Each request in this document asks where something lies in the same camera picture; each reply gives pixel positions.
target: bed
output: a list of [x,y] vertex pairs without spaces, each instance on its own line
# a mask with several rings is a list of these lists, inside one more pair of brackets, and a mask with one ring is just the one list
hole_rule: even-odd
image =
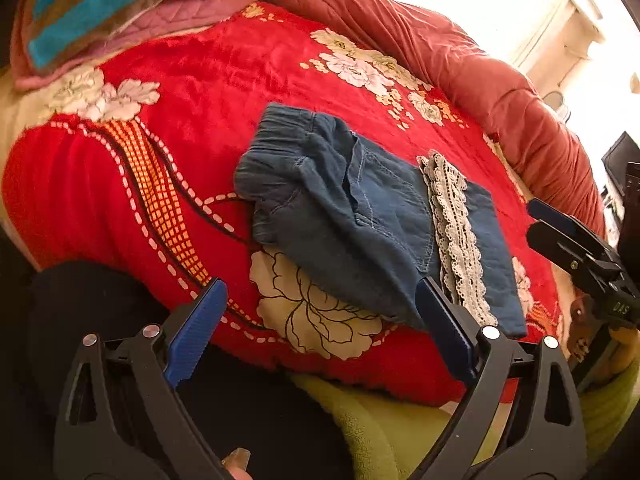
[[[427,334],[361,309],[341,317],[303,269],[252,241],[232,176],[276,101],[339,116],[410,162],[437,149],[488,189],[526,340],[551,334],[567,351],[574,291],[528,248],[526,199],[599,233],[602,204],[579,141],[524,76],[443,16],[391,0],[235,0],[228,16],[181,21],[192,4],[163,2],[40,89],[2,76],[0,218],[36,268],[107,264],[168,308],[218,276],[229,299],[212,342],[231,354],[431,406],[459,399]],[[374,53],[366,81],[350,75],[352,47]]]

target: black fabric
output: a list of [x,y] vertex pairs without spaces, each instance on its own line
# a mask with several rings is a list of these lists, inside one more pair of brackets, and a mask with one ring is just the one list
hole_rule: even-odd
[[[32,293],[29,358],[49,413],[58,410],[85,334],[131,336],[168,315],[136,280],[86,262],[41,272]],[[236,447],[251,451],[248,471],[254,480],[353,478],[340,429],[283,373],[261,370],[209,346],[178,393],[219,457]]]
[[53,480],[55,420],[40,400],[26,359],[33,268],[0,229],[0,478]]

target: white wall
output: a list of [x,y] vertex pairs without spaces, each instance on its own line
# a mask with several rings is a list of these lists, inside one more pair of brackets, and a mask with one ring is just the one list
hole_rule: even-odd
[[[510,53],[539,16],[535,0],[400,0],[436,10],[461,25],[492,56],[508,59]],[[588,35],[588,23],[596,23],[606,37],[596,60],[575,62],[575,57],[557,54],[550,62],[557,70],[537,67],[532,76],[540,93],[559,85],[572,110],[568,126],[580,137],[590,156],[596,182],[605,182],[600,161],[608,147],[626,130],[640,144],[640,96],[632,94],[629,80],[640,73],[640,32],[619,0],[572,0],[580,18],[568,27],[559,41],[571,41],[581,31]],[[574,41],[583,45],[584,41]],[[566,74],[567,67],[574,69]]]

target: lace trim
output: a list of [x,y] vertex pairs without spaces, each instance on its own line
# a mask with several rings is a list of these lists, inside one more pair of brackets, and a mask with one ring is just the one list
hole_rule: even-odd
[[465,307],[480,326],[498,325],[484,299],[480,251],[466,209],[466,179],[438,152],[417,158],[427,184],[442,268],[440,281],[453,303]]

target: white flower print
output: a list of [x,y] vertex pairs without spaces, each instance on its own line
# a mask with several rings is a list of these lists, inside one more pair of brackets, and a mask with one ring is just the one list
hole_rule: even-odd
[[393,81],[380,75],[370,64],[360,59],[351,59],[340,53],[336,53],[334,56],[320,54],[320,57],[326,61],[326,67],[337,73],[340,79],[344,79],[347,83],[358,88],[364,86],[375,95],[387,95],[388,91],[385,86],[393,86],[394,84]]
[[249,277],[262,295],[258,316],[296,351],[357,358],[382,330],[380,316],[325,294],[280,251],[265,248],[251,262]]
[[323,74],[328,74],[329,71],[326,69],[326,67],[322,64],[322,61],[320,61],[319,59],[310,59],[309,63],[311,63],[313,66],[316,67],[316,70],[318,70],[318,72],[322,72]]
[[513,275],[516,279],[516,286],[518,287],[518,297],[520,298],[522,313],[526,317],[535,303],[533,295],[529,291],[531,280],[527,276],[527,269],[524,268],[524,265],[516,256],[511,259],[511,263],[513,264]]
[[53,83],[49,108],[52,112],[78,113],[100,96],[103,85],[102,70],[87,65],[79,66]]
[[53,83],[52,97],[46,113],[39,118],[40,123],[46,122],[57,112],[78,114],[92,121],[129,121],[140,113],[142,104],[158,102],[158,87],[159,83],[155,82],[125,79],[116,90],[111,83],[104,83],[102,70],[81,66]]
[[442,115],[440,109],[436,105],[428,103],[424,97],[415,92],[411,92],[407,98],[412,102],[415,109],[420,112],[420,115],[431,123],[435,123],[438,126],[442,126]]
[[359,49],[354,53],[353,57],[370,62],[374,68],[380,70],[383,76],[395,79],[402,86],[408,88],[409,90],[417,90],[418,85],[421,83],[421,81],[412,76],[407,69],[398,65],[398,62],[395,58],[391,56],[385,56],[377,50]]
[[336,54],[353,57],[353,55],[360,50],[349,38],[337,34],[330,28],[316,30],[311,33],[311,37],[318,43],[326,45],[329,50],[332,50]]
[[376,95],[376,101],[382,103],[385,106],[388,106],[395,102],[391,95]]
[[431,90],[433,90],[433,85],[425,83],[424,81],[421,81],[420,79],[418,79],[417,81],[418,81],[418,83],[420,83],[423,86],[425,91],[430,92]]

